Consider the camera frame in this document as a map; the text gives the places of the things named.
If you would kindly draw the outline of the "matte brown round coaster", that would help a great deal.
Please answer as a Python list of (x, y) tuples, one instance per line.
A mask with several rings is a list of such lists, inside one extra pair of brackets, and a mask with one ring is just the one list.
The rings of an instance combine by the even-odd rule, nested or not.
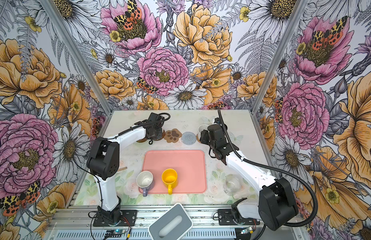
[(144, 143), (144, 142), (146, 142), (147, 140), (148, 140), (147, 138), (144, 138), (144, 139), (138, 140), (137, 143)]

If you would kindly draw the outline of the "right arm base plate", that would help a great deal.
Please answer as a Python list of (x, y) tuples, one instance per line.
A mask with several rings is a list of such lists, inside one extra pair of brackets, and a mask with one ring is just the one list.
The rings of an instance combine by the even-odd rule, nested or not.
[(251, 218), (243, 218), (238, 211), (233, 209), (218, 209), (217, 211), (218, 222), (220, 226), (233, 226), (233, 225), (259, 225), (260, 221)]

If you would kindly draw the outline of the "brown paw print coaster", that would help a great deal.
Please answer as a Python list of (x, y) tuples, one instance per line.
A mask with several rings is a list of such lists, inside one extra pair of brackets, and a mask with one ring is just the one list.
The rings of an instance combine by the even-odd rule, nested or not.
[(182, 133), (178, 129), (165, 131), (164, 139), (167, 143), (177, 143), (182, 137)]

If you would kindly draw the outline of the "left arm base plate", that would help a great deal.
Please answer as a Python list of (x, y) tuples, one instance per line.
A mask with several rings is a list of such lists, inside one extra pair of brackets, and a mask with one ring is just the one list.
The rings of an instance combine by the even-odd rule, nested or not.
[(137, 218), (136, 210), (105, 211), (101, 209), (94, 218), (94, 227), (133, 227)]

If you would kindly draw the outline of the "grey blue round coaster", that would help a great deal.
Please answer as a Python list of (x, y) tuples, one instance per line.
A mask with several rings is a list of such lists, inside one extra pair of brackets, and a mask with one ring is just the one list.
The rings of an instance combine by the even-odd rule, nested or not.
[(193, 145), (197, 141), (196, 135), (192, 132), (183, 133), (181, 140), (183, 144), (188, 146)]

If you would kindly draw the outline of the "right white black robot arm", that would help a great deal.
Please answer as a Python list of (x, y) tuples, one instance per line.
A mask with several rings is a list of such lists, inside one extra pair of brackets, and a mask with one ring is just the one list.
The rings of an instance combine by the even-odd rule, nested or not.
[[(241, 199), (232, 205), (235, 215), (241, 219), (261, 220), (272, 231), (281, 226), (299, 228), (309, 225), (318, 212), (318, 200), (307, 181), (288, 171), (263, 165), (247, 159), (239, 148), (233, 144), (227, 132), (221, 111), (214, 124), (201, 132), (200, 142), (209, 146), (209, 155), (235, 170), (258, 192), (258, 203)], [(272, 172), (279, 172), (301, 183), (311, 195), (313, 207), (305, 220), (297, 223), (291, 220), (298, 214), (299, 208), (290, 182), (285, 178), (276, 178)]]

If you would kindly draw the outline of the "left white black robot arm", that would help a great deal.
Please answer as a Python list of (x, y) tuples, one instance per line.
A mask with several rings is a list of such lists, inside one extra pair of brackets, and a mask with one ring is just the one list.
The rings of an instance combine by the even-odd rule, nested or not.
[(171, 118), (168, 113), (150, 113), (148, 119), (108, 138), (94, 140), (87, 160), (87, 168), (97, 183), (100, 203), (95, 223), (100, 226), (116, 226), (122, 219), (121, 199), (117, 196), (116, 173), (120, 167), (120, 152), (133, 143), (147, 139), (160, 140), (163, 125)]

